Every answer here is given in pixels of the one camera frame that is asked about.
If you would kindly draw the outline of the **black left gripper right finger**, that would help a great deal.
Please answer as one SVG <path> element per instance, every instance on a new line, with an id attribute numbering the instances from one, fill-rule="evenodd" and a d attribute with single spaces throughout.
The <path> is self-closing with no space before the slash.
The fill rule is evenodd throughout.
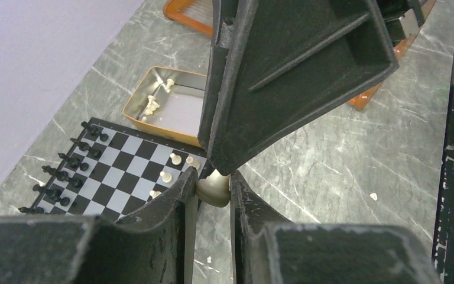
<path id="1" fill-rule="evenodd" d="M 231 175 L 235 283 L 439 283 L 419 239 L 395 225 L 294 223 Z"/>

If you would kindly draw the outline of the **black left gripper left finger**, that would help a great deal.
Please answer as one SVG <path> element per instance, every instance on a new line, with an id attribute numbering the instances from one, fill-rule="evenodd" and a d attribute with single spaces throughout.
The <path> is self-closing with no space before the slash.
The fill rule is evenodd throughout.
<path id="1" fill-rule="evenodd" d="M 188 168 L 115 222 L 100 216 L 0 216 L 0 283 L 191 283 L 198 200 Z"/>

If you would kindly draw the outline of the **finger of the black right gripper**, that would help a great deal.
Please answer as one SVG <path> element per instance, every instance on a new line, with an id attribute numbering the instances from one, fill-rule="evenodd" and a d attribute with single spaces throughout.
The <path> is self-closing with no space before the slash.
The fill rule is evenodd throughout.
<path id="1" fill-rule="evenodd" d="M 213 1 L 199 143 L 223 175 L 397 68 L 376 1 Z"/>

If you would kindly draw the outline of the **white chess bishop piece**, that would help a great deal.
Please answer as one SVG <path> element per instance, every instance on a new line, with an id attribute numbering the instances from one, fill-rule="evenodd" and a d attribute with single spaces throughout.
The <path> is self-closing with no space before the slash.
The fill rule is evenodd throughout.
<path id="1" fill-rule="evenodd" d="M 208 177 L 197 182 L 196 195 L 211 206 L 225 207 L 231 199 L 229 181 L 230 175 L 223 176 L 214 170 Z"/>

